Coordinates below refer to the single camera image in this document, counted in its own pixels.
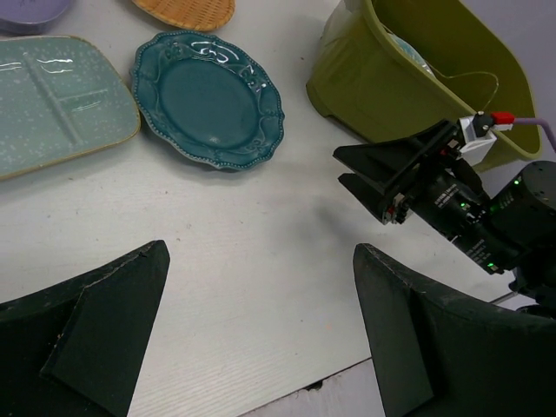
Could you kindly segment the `mint green divided tray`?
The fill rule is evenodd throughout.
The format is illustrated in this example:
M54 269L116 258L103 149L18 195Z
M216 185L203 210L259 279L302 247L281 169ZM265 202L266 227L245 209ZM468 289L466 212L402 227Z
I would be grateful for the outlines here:
M129 89L92 43L76 36L2 40L2 179L115 146L140 126Z

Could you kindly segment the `red and teal plate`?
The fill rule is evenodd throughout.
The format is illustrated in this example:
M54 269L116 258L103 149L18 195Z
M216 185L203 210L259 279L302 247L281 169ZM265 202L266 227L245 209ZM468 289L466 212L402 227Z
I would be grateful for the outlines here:
M432 71L426 60L412 45L393 33L389 33L389 35L401 51L403 51L409 58L411 58L419 66L421 66L421 68L423 68L429 75L434 76L434 72Z

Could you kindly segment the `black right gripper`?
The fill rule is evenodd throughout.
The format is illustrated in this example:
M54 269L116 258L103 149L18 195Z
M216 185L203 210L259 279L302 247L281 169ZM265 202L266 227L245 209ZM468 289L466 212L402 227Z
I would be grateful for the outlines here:
M350 169L340 184L384 224L403 223L414 201L447 174L482 203L482 182L461 150L461 122L441 120L417 134L390 142L341 146L333 157Z

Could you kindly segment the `purple square dish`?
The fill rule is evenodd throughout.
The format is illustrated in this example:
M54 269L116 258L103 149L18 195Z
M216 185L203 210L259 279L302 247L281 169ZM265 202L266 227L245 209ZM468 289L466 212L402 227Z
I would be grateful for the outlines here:
M1 0L1 32L26 36L42 34L73 3L72 0Z

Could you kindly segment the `teal scalloped plate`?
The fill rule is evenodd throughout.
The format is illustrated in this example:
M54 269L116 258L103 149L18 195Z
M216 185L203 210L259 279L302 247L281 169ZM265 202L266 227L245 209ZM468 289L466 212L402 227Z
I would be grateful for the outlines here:
M252 169L284 138L279 90L257 61L218 36L161 32L136 50L129 73L149 128L191 161Z

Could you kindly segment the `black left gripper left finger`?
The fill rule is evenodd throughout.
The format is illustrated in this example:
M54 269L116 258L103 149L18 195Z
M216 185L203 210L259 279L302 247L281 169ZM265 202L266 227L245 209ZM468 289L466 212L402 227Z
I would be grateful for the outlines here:
M3 416L125 416L170 257L152 241L1 305Z

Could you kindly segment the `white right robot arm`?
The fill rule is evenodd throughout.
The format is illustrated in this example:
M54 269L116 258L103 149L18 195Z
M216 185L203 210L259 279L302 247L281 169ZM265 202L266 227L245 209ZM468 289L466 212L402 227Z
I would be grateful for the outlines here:
M466 157L495 132L546 122L507 112L441 120L415 135L342 146L340 183L383 224L419 216L490 275L511 271L509 288L535 301L524 312L555 316L555 164L528 163L494 197Z

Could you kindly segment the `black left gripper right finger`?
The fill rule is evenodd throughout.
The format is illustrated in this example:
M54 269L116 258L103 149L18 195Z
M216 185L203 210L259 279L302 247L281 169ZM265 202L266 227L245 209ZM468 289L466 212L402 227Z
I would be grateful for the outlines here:
M386 415L554 415L553 320L465 295L366 243L353 266Z

